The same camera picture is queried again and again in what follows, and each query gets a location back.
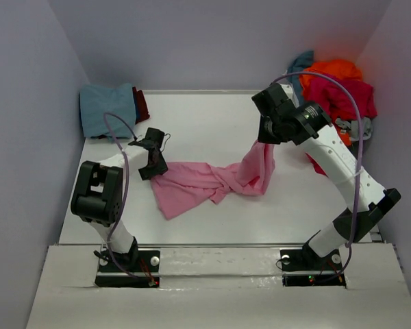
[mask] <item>lavender wall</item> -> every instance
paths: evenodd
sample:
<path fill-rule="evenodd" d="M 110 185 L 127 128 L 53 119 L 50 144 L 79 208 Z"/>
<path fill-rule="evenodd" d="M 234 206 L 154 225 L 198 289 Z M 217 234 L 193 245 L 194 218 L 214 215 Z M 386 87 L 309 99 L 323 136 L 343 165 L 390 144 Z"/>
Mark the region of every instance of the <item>lavender wall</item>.
<path fill-rule="evenodd" d="M 91 82 L 262 88 L 298 53 L 356 60 L 390 0 L 50 0 Z"/>
<path fill-rule="evenodd" d="M 411 1 L 392 2 L 358 64 L 375 86 L 379 110 L 365 165 L 402 194 L 380 227 L 398 247 L 411 292 Z"/>
<path fill-rule="evenodd" d="M 83 138 L 86 74 L 45 0 L 0 0 L 0 328 L 25 328 Z"/>

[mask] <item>pink cloth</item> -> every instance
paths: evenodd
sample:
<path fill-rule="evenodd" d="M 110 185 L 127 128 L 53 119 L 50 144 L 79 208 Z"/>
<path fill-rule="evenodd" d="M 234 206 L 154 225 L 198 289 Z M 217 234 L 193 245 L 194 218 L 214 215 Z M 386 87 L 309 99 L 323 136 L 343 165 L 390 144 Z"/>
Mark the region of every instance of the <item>pink cloth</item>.
<path fill-rule="evenodd" d="M 166 219 L 172 219 L 206 199 L 218 204 L 231 191 L 265 194 L 275 168 L 273 150 L 274 145 L 256 141 L 241 163 L 225 168 L 204 162 L 168 163 L 169 170 L 151 180 L 158 208 Z"/>

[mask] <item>red cloth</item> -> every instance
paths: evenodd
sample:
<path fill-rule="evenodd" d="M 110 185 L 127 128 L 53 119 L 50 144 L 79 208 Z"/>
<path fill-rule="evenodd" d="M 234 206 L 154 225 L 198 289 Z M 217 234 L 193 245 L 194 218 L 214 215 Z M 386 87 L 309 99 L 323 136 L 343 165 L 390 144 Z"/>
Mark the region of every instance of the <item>red cloth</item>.
<path fill-rule="evenodd" d="M 377 116 L 372 86 L 359 80 L 340 80 L 333 75 L 328 76 L 339 82 L 353 96 L 361 117 L 372 119 Z M 315 101 L 320 104 L 323 110 L 332 118 L 333 122 L 338 117 L 342 120 L 357 119 L 356 112 L 346 94 L 339 87 L 322 77 L 310 80 L 310 89 L 306 100 Z"/>
<path fill-rule="evenodd" d="M 324 172 L 323 168 L 320 167 L 318 163 L 315 162 L 315 160 L 310 156 L 309 154 L 306 154 L 306 156 L 309 158 L 309 161 L 312 163 L 312 166 L 314 166 L 314 170 L 316 173 L 319 173 L 320 175 L 327 176 L 326 173 Z"/>

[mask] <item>orange cloth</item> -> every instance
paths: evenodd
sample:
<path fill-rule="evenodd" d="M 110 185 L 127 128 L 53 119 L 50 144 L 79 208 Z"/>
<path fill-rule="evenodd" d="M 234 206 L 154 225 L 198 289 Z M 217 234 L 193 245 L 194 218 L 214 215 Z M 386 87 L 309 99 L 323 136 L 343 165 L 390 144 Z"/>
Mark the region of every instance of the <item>orange cloth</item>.
<path fill-rule="evenodd" d="M 311 67 L 304 69 L 307 72 L 327 73 L 342 80 L 362 81 L 362 72 L 354 63 L 348 60 L 331 60 L 329 62 L 315 62 Z M 300 75 L 299 80 L 303 88 L 303 96 L 307 99 L 309 95 L 310 80 L 314 75 Z"/>

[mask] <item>cable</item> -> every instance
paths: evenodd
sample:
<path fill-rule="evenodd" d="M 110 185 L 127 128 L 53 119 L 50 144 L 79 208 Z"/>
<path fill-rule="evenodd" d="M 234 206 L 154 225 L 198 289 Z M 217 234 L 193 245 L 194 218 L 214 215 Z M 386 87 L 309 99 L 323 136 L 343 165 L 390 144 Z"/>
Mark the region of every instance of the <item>cable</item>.
<path fill-rule="evenodd" d="M 341 278 L 341 275 L 338 275 L 338 271 L 336 270 L 335 265 L 334 265 L 330 260 L 327 261 L 327 264 L 328 264 L 332 269 L 334 269 L 336 276 L 338 276 L 338 279 L 340 280 L 340 282 L 343 283 L 343 282 L 342 282 L 343 279 Z"/>
<path fill-rule="evenodd" d="M 101 253 L 98 252 L 97 250 L 95 250 L 95 251 L 93 252 L 93 254 L 94 254 L 98 259 L 104 260 L 104 261 L 106 261 L 107 263 L 110 261 L 110 259 L 109 259 L 108 257 L 105 257 L 103 254 L 101 254 Z"/>
<path fill-rule="evenodd" d="M 349 257 L 347 259 L 347 262 L 344 264 L 342 267 L 341 271 L 339 271 L 335 276 L 332 276 L 329 279 L 326 279 L 321 282 L 327 282 L 330 280 L 333 280 L 334 278 L 340 276 L 342 273 L 344 273 L 344 270 L 346 267 L 349 265 L 350 260 L 351 260 L 351 245 L 353 243 L 353 240 L 355 239 L 356 235 L 356 226 L 358 223 L 358 203 L 359 203 L 359 189 L 360 189 L 360 170 L 362 166 L 362 149 L 363 149 L 363 144 L 364 144 L 364 139 L 363 139 L 363 129 L 362 129 L 362 121 L 361 121 L 361 114 L 359 112 L 358 105 L 356 105 L 355 99 L 353 96 L 347 91 L 346 88 L 344 88 L 341 84 L 339 84 L 337 81 L 334 79 L 320 73 L 315 73 L 315 72 L 293 72 L 293 73 L 287 73 L 284 74 L 277 79 L 274 79 L 271 84 L 274 84 L 282 79 L 286 79 L 287 77 L 292 77 L 294 75 L 314 75 L 316 77 L 321 77 L 331 83 L 333 83 L 335 86 L 337 86 L 339 89 L 341 89 L 344 94 L 349 98 L 351 105 L 353 106 L 355 112 L 356 112 L 356 121 L 358 122 L 358 134 L 359 134 L 359 140 L 358 140 L 358 156 L 356 157 L 356 176 L 355 176 L 355 194 L 353 198 L 353 211 L 351 213 L 351 228 L 350 228 L 350 237 L 349 240 L 345 243 L 345 246 L 349 249 Z"/>
<path fill-rule="evenodd" d="M 283 271 L 283 269 L 279 266 L 279 265 L 277 265 L 278 263 L 280 263 L 282 260 L 281 259 L 279 259 L 277 262 L 275 262 L 275 266 L 280 270 L 280 271 Z"/>
<path fill-rule="evenodd" d="M 150 287 L 155 286 L 157 284 L 157 282 L 155 281 L 155 278 L 151 274 L 151 271 L 149 270 L 148 265 L 146 265 L 146 262 L 143 260 L 143 258 L 140 259 L 138 264 L 140 265 L 140 268 L 142 269 L 142 272 L 147 277 L 147 279 L 149 281 L 149 286 Z"/>
<path fill-rule="evenodd" d="M 169 139 L 171 139 L 171 137 L 172 137 L 172 135 L 169 134 L 169 133 L 165 134 L 165 136 L 169 136 L 169 137 L 164 141 L 162 153 L 163 153 L 164 149 L 166 149 L 166 143 L 167 143 L 167 141 L 168 141 Z"/>
<path fill-rule="evenodd" d="M 136 279 L 137 276 L 135 276 L 134 274 L 132 274 L 128 270 L 124 269 L 122 267 L 122 265 L 119 264 L 117 259 L 114 257 L 114 252 L 112 251 L 111 245 L 110 245 L 111 244 L 112 234 L 116 230 L 117 225 L 119 224 L 119 222 L 121 220 L 121 217 L 122 217 L 122 214 L 123 214 L 123 209 L 125 208 L 125 204 L 126 204 L 126 198 L 127 198 L 127 195 L 128 195 L 128 188 L 129 188 L 129 163 L 128 163 L 128 157 L 127 157 L 125 151 L 123 151 L 122 145 L 120 144 L 119 140 L 117 139 L 116 134 L 113 132 L 110 124 L 108 123 L 108 119 L 107 119 L 108 116 L 114 117 L 114 118 L 120 120 L 121 122 L 123 122 L 127 126 L 127 128 L 130 130 L 130 132 L 132 133 L 132 136 L 134 137 L 134 140 L 137 140 L 137 137 L 134 134 L 134 132 L 132 131 L 132 128 L 128 125 L 128 123 L 125 120 L 123 120 L 122 118 L 120 118 L 120 116 L 118 116 L 117 114 L 111 113 L 111 112 L 103 113 L 103 121 L 105 122 L 105 125 L 107 126 L 108 131 L 110 132 L 110 135 L 111 135 L 112 139 L 116 143 L 117 147 L 121 150 L 121 153 L 123 154 L 123 158 L 125 159 L 125 175 L 126 175 L 126 177 L 125 177 L 125 189 L 124 189 L 125 192 L 123 193 L 122 204 L 121 204 L 121 207 L 119 209 L 119 216 L 117 217 L 116 221 L 114 222 L 114 225 L 112 226 L 110 232 L 108 233 L 107 241 L 106 241 L 107 249 L 108 249 L 108 253 L 110 254 L 110 257 L 112 259 L 112 262 L 117 266 L 117 268 L 120 269 L 122 272 L 126 273 L 131 278 Z"/>
<path fill-rule="evenodd" d="M 317 283 L 319 283 L 319 284 L 320 283 L 325 283 L 325 282 L 329 282 L 331 280 L 334 280 L 336 278 L 339 278 L 341 276 L 341 274 L 344 273 L 346 267 L 349 266 L 350 260 L 351 260 L 351 246 L 349 247 L 349 256 L 347 257 L 347 260 L 346 260 L 344 266 L 342 267 L 342 269 L 340 271 L 336 272 L 334 276 L 331 276 L 331 277 L 329 277 L 327 279 L 324 279 L 324 280 L 321 280 L 321 281 L 317 281 Z"/>
<path fill-rule="evenodd" d="M 105 126 L 108 128 L 108 131 L 110 132 L 110 135 L 111 135 L 112 139 L 114 140 L 114 142 L 117 141 L 117 142 L 116 142 L 117 146 L 119 146 L 120 143 L 118 143 L 116 134 L 115 134 L 114 131 L 112 130 L 111 126 L 108 124 L 108 120 L 106 119 L 106 115 L 110 115 L 111 117 L 114 117 L 114 118 L 120 120 L 120 121 L 126 126 L 126 128 L 128 128 L 128 130 L 131 132 L 132 137 L 134 138 L 134 140 L 137 141 L 137 136 L 136 136 L 136 134 L 135 134 L 134 131 L 132 130 L 131 126 L 130 126 L 125 120 L 123 120 L 123 119 L 122 119 L 119 115 L 117 115 L 117 114 L 114 114 L 114 113 L 112 113 L 112 112 L 105 112 L 105 113 L 103 113 L 103 121 L 105 122 Z"/>

